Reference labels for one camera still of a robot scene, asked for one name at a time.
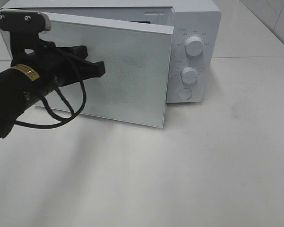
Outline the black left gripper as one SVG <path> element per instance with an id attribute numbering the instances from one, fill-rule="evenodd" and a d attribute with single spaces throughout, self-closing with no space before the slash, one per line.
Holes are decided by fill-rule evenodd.
<path id="1" fill-rule="evenodd" d="M 18 87 L 63 87 L 81 80 L 102 77 L 103 61 L 86 60 L 86 46 L 56 47 L 39 38 L 37 32 L 10 33 L 12 62 L 10 83 Z"/>

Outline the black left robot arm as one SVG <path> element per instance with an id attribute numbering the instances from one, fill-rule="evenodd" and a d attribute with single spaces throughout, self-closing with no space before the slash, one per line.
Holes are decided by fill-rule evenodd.
<path id="1" fill-rule="evenodd" d="M 0 139 L 7 137 L 15 125 L 53 129 L 69 123 L 86 105 L 87 93 L 83 81 L 105 74 L 103 61 L 86 60 L 87 48 L 83 45 L 57 47 L 53 42 L 40 39 L 38 32 L 11 32 L 10 44 L 11 65 L 0 72 Z M 82 91 L 82 103 L 77 111 L 60 90 L 74 83 L 79 83 Z M 50 107 L 45 97 L 53 91 L 69 109 L 69 117 L 59 116 Z M 57 123 L 40 125 L 18 120 L 39 101 Z"/>

